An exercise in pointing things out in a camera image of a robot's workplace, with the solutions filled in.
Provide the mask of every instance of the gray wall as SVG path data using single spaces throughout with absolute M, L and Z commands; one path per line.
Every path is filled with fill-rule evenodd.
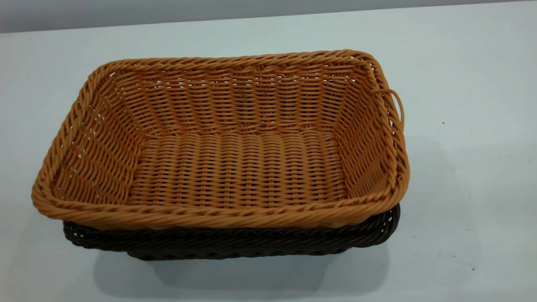
M 0 0 L 0 32 L 516 0 Z

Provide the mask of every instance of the basket rim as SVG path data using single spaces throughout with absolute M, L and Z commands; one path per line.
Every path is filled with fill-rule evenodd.
M 175 70 L 197 67 L 210 69 L 217 67 L 237 68 L 241 66 L 275 65 L 291 68 L 300 64 L 311 63 L 349 63 L 367 69 L 368 77 L 375 85 L 375 101 L 382 108 L 382 119 L 386 135 L 385 143 L 389 150 L 390 177 L 383 191 L 368 195 L 342 199 L 334 202 L 311 202 L 304 205 L 286 205 L 279 208 L 222 209 L 197 208 L 164 205 L 116 205 L 89 204 L 79 201 L 66 201 L 53 196 L 50 183 L 67 155 L 67 149 L 80 129 L 81 120 L 87 114 L 87 104 L 97 90 L 99 82 L 110 76 L 115 70 L 147 71 Z M 272 55 L 239 57 L 181 57 L 127 59 L 113 61 L 97 68 L 80 90 L 77 101 L 63 122 L 55 137 L 43 166 L 32 188 L 32 200 L 40 213 L 54 219 L 71 220 L 97 229 L 166 229 L 182 227 L 301 227 L 314 228 L 359 223 L 367 217 L 389 211 L 403 197 L 409 183 L 409 166 L 405 152 L 403 123 L 395 109 L 388 83 L 378 62 L 369 54 L 350 49 L 341 51 L 318 51 Z M 259 217 L 270 216 L 270 220 L 260 221 Z

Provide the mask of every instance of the tan wicker basket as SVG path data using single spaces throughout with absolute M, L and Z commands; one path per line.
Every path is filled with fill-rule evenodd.
M 352 50 L 111 62 L 82 87 L 32 199 L 101 230 L 357 224 L 408 186 L 392 94 Z

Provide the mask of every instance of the rectangular basket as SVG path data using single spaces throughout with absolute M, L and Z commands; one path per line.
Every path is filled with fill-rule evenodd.
M 174 228 L 100 231 L 63 222 L 66 238 L 89 249 L 124 251 L 141 260 L 224 259 L 327 255 L 385 242 L 397 228 L 400 206 L 341 228 Z
M 407 189 L 403 124 L 362 52 L 111 62 L 82 87 L 32 199 L 100 230 L 358 224 Z

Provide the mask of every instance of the stacked baskets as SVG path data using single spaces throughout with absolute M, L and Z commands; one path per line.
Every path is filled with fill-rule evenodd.
M 403 124 L 357 51 L 111 62 L 32 199 L 74 244 L 143 260 L 339 253 L 397 226 Z

